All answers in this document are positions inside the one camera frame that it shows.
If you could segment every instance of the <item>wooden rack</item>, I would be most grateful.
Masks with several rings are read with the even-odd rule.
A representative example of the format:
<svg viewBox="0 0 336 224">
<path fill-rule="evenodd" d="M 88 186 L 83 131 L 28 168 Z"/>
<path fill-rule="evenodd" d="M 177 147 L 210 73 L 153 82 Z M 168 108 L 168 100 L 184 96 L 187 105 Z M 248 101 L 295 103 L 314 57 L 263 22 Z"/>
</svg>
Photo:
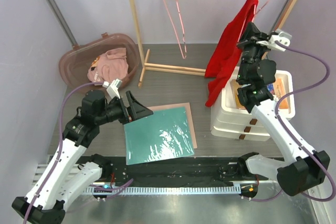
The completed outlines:
<svg viewBox="0 0 336 224">
<path fill-rule="evenodd" d="M 282 11 L 281 11 L 281 13 L 280 13 L 280 15 L 279 15 L 279 17 L 276 21 L 276 24 L 273 27 L 273 29 L 281 28 L 283 26 L 283 24 L 285 23 L 286 19 L 289 16 L 290 12 L 292 11 L 296 1 L 297 0 L 287 0 L 284 8 L 282 9 Z M 150 56 L 150 50 L 149 49 L 147 50 L 146 56 L 145 56 L 144 51 L 143 51 L 143 47 L 142 47 L 142 39 L 141 39 L 138 15 L 136 14 L 137 7 L 135 5 L 135 1 L 130 0 L 130 5 L 131 5 L 132 16 L 133 16 L 134 25 L 135 25 L 136 38 L 137 38 L 137 41 L 138 41 L 141 63 L 142 63 L 142 71 L 141 71 L 139 85 L 138 85 L 139 87 L 141 87 L 141 85 L 142 85 L 144 74 L 145 74 L 146 70 L 160 71 L 160 72 L 170 72 L 170 73 L 193 74 L 193 75 L 196 75 L 196 76 L 204 76 L 205 69 L 149 63 L 148 59 L 149 59 L 149 56 Z"/>
</svg>

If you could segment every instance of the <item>white wall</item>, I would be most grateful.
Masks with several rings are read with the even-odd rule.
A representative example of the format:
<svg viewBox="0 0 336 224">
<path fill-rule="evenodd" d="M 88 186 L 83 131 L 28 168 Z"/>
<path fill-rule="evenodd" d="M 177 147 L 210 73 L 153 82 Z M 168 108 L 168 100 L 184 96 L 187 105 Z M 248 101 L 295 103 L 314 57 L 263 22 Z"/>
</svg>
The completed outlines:
<svg viewBox="0 0 336 224">
<path fill-rule="evenodd" d="M 0 216 L 22 223 L 11 204 L 46 161 L 66 89 L 58 60 L 71 46 L 45 0 L 0 0 L 0 10 Z"/>
<path fill-rule="evenodd" d="M 336 180 L 336 43 L 335 0 L 298 0 L 283 29 L 293 35 L 291 46 L 314 53 L 331 68 L 330 78 L 321 86 L 295 96 L 296 116 L 291 123 L 316 150 L 325 150 L 331 163 L 329 171 Z M 293 75 L 294 89 L 313 84 L 325 74 L 318 61 L 291 52 L 274 53 L 277 68 Z M 323 196 L 331 193 L 326 178 Z M 326 203 L 332 223 L 336 223 L 336 199 Z"/>
<path fill-rule="evenodd" d="M 162 0 L 135 0 L 143 43 L 176 43 Z M 167 0 L 176 26 L 176 5 Z M 225 26 L 246 0 L 180 0 L 187 43 L 217 43 Z M 129 0 L 56 0 L 78 43 L 96 40 L 100 34 L 125 33 L 136 40 Z M 258 14 L 260 29 L 271 29 L 285 0 L 271 0 Z"/>
</svg>

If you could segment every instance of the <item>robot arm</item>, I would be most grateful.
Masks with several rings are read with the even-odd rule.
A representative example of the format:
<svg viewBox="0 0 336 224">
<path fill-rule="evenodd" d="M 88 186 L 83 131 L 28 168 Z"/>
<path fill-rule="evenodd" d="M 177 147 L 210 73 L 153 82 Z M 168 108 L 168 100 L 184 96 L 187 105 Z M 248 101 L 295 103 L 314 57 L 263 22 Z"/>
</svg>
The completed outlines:
<svg viewBox="0 0 336 224">
<path fill-rule="evenodd" d="M 239 101 L 263 124 L 284 158 L 284 161 L 277 161 L 258 153 L 249 153 L 238 159 L 238 166 L 242 174 L 259 174 L 277 181 L 286 194 L 294 196 L 321 184 L 325 178 L 324 172 L 302 147 L 313 154 L 325 168 L 328 168 L 330 158 L 325 151 L 317 152 L 282 116 L 287 128 L 300 140 L 301 146 L 297 145 L 280 124 L 276 114 L 277 102 L 267 89 L 268 84 L 275 82 L 276 63 L 261 58 L 271 49 L 285 51 L 276 41 L 289 46 L 290 39 L 291 36 L 281 30 L 267 35 L 261 33 L 253 23 L 249 23 L 238 43 L 238 47 L 243 50 L 237 77 L 237 82 L 243 85 L 238 89 Z"/>
<path fill-rule="evenodd" d="M 65 183 L 71 168 L 84 154 L 92 140 L 99 134 L 99 126 L 119 120 L 126 124 L 137 119 L 152 115 L 153 112 L 141 105 L 130 91 L 126 92 L 129 107 L 125 107 L 118 93 L 119 80 L 112 84 L 104 83 L 108 94 L 113 98 L 106 102 L 105 94 L 100 90 L 91 90 L 82 100 L 77 115 L 70 120 L 63 132 L 62 154 L 57 166 L 37 195 L 28 221 L 33 224 L 59 224 L 73 201 L 93 182 L 108 178 L 112 174 L 111 162 L 103 156 L 94 154 L 82 170 L 70 181 Z M 45 180 L 57 158 L 59 148 L 44 171 L 42 177 L 26 195 L 16 197 L 12 207 L 23 218 L 29 204 L 36 196 L 37 189 Z"/>
</svg>

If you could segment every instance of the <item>gray floor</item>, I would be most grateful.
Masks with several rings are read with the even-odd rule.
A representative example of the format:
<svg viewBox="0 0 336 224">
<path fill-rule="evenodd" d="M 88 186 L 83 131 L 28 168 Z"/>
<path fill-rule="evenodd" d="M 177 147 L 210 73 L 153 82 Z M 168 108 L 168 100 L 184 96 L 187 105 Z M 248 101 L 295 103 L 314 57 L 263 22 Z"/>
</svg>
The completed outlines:
<svg viewBox="0 0 336 224">
<path fill-rule="evenodd" d="M 188 46 L 187 59 L 183 60 L 177 45 L 146 45 L 151 49 L 150 63 L 162 63 L 194 68 L 206 68 L 215 45 L 193 44 Z M 147 71 L 141 89 L 138 81 L 141 67 L 130 85 L 121 91 L 123 95 L 131 90 L 136 99 L 145 106 L 156 106 L 189 102 L 191 105 L 198 148 L 196 156 L 235 157 L 249 152 L 259 152 L 268 157 L 279 157 L 281 153 L 272 140 L 254 142 L 232 140 L 212 136 L 210 133 L 210 109 L 204 104 L 207 99 L 208 79 L 186 74 Z M 63 122 L 71 120 L 80 106 L 83 94 L 74 94 L 66 104 Z M 53 154 L 58 145 L 58 126 L 56 125 L 48 153 Z M 91 143 L 85 155 L 125 156 L 123 126 L 110 123 L 100 128 L 100 134 Z"/>
<path fill-rule="evenodd" d="M 274 184 L 260 184 L 257 198 L 278 192 Z M 317 224 L 310 200 L 285 194 L 267 202 L 249 202 L 238 195 L 127 196 L 106 202 L 91 202 L 81 196 L 71 205 L 63 224 Z"/>
</svg>

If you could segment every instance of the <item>pink garment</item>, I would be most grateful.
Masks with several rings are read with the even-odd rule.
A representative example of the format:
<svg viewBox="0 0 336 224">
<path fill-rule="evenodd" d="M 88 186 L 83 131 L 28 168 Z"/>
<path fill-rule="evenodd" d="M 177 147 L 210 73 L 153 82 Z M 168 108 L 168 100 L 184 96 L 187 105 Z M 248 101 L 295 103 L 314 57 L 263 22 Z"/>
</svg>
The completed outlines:
<svg viewBox="0 0 336 224">
<path fill-rule="evenodd" d="M 88 78 L 92 82 L 123 79 L 128 73 L 126 48 L 116 48 L 98 56 L 92 63 Z"/>
</svg>

